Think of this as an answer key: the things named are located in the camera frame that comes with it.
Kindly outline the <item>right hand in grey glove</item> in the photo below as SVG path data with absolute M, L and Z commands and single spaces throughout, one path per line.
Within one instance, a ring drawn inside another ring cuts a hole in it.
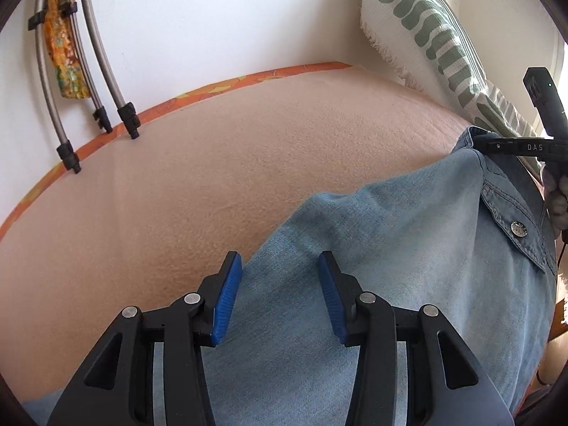
M 567 175 L 557 163 L 546 163 L 541 171 L 545 206 L 557 239 L 567 230 Z

